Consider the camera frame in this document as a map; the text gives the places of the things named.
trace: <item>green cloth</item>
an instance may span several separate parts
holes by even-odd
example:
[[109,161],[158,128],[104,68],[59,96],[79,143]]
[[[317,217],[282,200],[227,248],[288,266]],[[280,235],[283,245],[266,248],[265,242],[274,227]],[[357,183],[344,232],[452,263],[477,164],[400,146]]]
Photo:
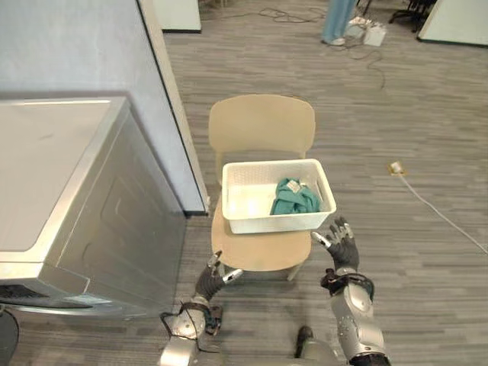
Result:
[[306,214],[320,211],[319,198],[295,178],[281,179],[276,187],[276,198],[271,215]]

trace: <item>white laundry basket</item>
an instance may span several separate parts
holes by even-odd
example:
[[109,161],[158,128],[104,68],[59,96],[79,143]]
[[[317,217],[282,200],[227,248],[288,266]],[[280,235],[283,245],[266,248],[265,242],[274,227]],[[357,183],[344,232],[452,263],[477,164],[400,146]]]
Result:
[[[276,187],[283,178],[298,178],[320,200],[320,212],[270,215]],[[222,212],[235,234],[314,230],[336,211],[326,173],[315,159],[225,164]]]

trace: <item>baseboard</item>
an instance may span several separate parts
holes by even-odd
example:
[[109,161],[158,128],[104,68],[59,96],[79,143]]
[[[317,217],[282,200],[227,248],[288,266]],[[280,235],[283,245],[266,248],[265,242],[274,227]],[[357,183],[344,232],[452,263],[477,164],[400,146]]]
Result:
[[201,34],[201,29],[163,29],[163,33]]
[[478,47],[478,48],[488,48],[488,44],[451,42],[449,40],[423,40],[419,36],[417,36],[417,40],[419,42],[424,42],[424,43],[451,44],[454,46],[471,46],[471,47]]
[[208,216],[208,212],[206,211],[183,211],[185,217],[189,219],[192,216]]

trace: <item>chair seat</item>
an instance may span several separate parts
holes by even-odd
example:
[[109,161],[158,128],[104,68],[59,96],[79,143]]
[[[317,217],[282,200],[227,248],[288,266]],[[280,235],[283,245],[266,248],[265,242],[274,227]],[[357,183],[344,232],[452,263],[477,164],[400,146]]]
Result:
[[310,254],[309,231],[233,234],[222,215],[219,197],[212,222],[212,250],[222,250],[220,261],[245,271],[279,271],[299,265]]

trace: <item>shoe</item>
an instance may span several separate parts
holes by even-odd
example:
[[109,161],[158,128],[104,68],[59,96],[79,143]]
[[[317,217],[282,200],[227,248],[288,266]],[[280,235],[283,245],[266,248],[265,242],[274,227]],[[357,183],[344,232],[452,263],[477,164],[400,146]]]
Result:
[[322,43],[328,44],[329,46],[344,46],[345,39],[341,37],[341,38],[336,38],[334,40],[331,40],[330,42],[322,40]]
[[308,339],[313,338],[312,329],[309,326],[302,326],[298,331],[297,348],[295,350],[295,358],[300,358],[303,350],[303,343]]

